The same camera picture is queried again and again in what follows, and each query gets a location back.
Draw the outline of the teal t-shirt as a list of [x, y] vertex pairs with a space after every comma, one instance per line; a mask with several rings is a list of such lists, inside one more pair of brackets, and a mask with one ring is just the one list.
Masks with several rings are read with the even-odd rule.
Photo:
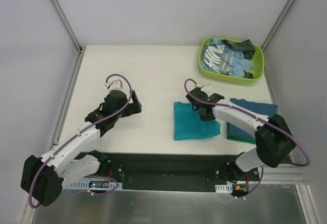
[[216, 120], [202, 121], [192, 105], [174, 103], [174, 140], [202, 140], [221, 134], [220, 123]]

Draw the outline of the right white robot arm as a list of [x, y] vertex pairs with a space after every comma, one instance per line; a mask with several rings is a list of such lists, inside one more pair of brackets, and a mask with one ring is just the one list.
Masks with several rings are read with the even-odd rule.
[[188, 91], [186, 99], [201, 120], [224, 120], [255, 138], [255, 148], [242, 152], [230, 163], [228, 172], [235, 180], [244, 179], [248, 171], [260, 166], [278, 167], [296, 147], [284, 118], [278, 114], [251, 112], [217, 93], [209, 96], [200, 87]]

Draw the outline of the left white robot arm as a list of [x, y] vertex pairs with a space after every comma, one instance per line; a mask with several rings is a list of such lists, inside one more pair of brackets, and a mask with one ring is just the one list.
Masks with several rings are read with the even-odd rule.
[[28, 157], [20, 186], [29, 195], [30, 207], [35, 209], [52, 204], [64, 187], [80, 178], [88, 175], [104, 177], [108, 173], [109, 159], [103, 153], [93, 150], [79, 160], [76, 157], [113, 129], [120, 118], [141, 111], [142, 105], [134, 90], [129, 95], [119, 89], [110, 90], [70, 138], [40, 157]]

